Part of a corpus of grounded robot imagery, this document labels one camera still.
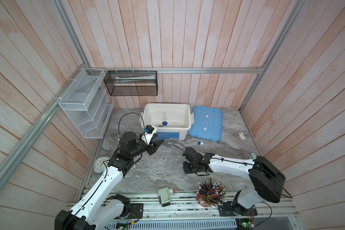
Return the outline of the blue plastic bin lid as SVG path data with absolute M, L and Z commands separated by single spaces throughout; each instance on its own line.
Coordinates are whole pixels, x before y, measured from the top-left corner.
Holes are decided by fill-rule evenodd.
M 190 136 L 220 141 L 222 137 L 223 112 L 219 109 L 195 106 L 193 110 L 194 123 L 189 130 Z

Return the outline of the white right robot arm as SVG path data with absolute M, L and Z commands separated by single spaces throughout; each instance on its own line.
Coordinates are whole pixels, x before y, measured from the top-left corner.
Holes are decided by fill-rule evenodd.
M 192 147 L 183 152 L 185 174 L 200 172 L 230 174 L 250 180 L 252 185 L 238 191 L 231 204 L 237 215 L 243 215 L 260 202 L 279 203 L 285 183 L 285 175 L 263 156 L 240 160 L 225 158 L 213 153 L 201 153 Z

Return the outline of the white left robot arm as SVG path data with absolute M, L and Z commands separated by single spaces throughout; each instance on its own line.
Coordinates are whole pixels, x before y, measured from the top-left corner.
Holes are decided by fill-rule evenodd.
M 127 218 L 130 214 L 129 198 L 117 194 L 111 198 L 110 204 L 104 202 L 110 192 L 119 184 L 137 156 L 147 152 L 154 154 L 163 140 L 156 140 L 156 133 L 145 132 L 139 136 L 134 132 L 126 132 L 119 140 L 119 145 L 110 160 L 106 161 L 106 169 L 88 193 L 70 210 L 62 210 L 55 218 L 56 230 L 100 230 L 114 218 Z

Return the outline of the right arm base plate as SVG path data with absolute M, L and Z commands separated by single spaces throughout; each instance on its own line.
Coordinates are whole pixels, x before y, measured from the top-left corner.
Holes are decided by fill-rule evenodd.
M 258 212 L 255 206 L 250 209 L 241 207 L 240 205 L 233 205 L 232 202 L 223 202 L 218 205 L 219 215 L 221 217 L 232 217 L 232 216 L 257 216 Z

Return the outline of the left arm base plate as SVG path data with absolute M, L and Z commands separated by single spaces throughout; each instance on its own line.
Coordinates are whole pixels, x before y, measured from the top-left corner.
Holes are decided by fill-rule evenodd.
M 141 219 L 143 217 L 144 204 L 142 203 L 126 203 L 119 218 Z

